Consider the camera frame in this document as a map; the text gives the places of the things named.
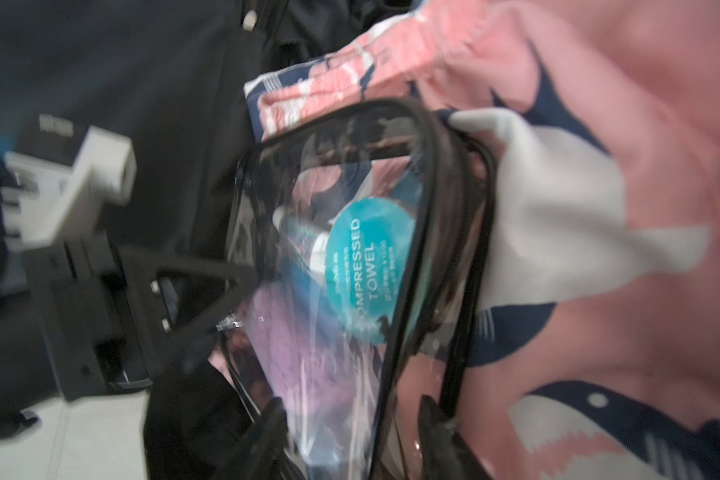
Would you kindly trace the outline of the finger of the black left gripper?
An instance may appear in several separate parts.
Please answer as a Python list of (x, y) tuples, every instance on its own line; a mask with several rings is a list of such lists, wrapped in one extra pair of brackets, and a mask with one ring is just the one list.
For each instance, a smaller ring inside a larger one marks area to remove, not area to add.
[(119, 257), (147, 366), (166, 366), (208, 335), (258, 287), (251, 265), (125, 246)]

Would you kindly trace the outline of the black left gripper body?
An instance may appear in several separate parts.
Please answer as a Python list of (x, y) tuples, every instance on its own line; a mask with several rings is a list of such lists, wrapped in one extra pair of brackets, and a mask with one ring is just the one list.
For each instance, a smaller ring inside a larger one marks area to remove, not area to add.
[(0, 297), (0, 438), (35, 426), (33, 405), (152, 384), (116, 250), (103, 233), (28, 250), (24, 290)]

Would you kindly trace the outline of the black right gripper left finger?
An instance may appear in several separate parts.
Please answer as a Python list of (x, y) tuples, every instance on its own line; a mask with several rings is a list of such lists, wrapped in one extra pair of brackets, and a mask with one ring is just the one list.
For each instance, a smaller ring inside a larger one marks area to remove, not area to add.
[(286, 414), (280, 398), (269, 402), (215, 473), (216, 479), (289, 479), (284, 466)]

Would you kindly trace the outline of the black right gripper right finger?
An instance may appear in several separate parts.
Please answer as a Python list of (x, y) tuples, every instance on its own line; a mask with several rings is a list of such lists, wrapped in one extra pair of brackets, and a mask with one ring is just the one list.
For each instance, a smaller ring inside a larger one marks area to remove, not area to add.
[(448, 418), (431, 396), (421, 397), (418, 430), (422, 479), (491, 479), (460, 435), (457, 419)]

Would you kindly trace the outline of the pink shark print garment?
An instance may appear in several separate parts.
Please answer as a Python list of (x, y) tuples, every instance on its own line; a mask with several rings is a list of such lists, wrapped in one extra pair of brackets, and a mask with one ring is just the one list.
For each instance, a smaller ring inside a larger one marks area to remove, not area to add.
[(497, 158), (458, 414), (497, 479), (720, 479), (720, 1), (424, 1), (246, 84), (420, 98)]

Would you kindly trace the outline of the clear black-trimmed toiletry pouch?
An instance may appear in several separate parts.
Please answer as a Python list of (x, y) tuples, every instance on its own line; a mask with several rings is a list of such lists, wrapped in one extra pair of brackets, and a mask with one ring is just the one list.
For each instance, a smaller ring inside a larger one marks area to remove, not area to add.
[(255, 474), (407, 477), (405, 414), (454, 413), (494, 200), (494, 162), (420, 102), (351, 105), (255, 146), (226, 257), (247, 267), (222, 346), (277, 410)]

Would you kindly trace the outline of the purple item in pouch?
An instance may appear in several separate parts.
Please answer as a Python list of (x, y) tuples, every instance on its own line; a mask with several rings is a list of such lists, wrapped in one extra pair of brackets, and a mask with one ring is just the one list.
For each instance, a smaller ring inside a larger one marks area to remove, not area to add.
[(353, 352), (341, 333), (319, 335), (281, 282), (255, 292), (245, 330), (305, 461), (333, 464), (361, 457), (373, 391), (364, 354)]

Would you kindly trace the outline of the blue toothbrush in pouch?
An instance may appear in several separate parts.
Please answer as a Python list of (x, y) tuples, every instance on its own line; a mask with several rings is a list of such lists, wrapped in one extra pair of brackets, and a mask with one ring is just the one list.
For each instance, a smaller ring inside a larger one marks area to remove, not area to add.
[(296, 355), (324, 372), (355, 366), (352, 338), (327, 296), (325, 257), (329, 232), (285, 206), (272, 214), (278, 234), (277, 269), (284, 284), (289, 339)]

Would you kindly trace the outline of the teal compressed towel disc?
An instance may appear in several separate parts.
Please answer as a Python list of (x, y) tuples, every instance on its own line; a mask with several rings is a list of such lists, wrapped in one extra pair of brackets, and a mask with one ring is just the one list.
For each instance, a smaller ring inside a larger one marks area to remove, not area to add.
[(416, 221), (398, 203), (369, 197), (347, 205), (330, 230), (327, 296), (344, 330), (360, 341), (387, 342)]

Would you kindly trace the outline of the black and white open suitcase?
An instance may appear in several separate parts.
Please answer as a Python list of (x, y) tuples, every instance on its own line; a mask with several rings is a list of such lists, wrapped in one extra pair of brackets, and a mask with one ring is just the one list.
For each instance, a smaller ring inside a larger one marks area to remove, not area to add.
[(0, 1), (0, 129), (48, 113), (129, 137), (137, 175), (101, 228), (220, 256), (217, 184), (252, 144), (243, 87), (341, 49), (406, 1)]

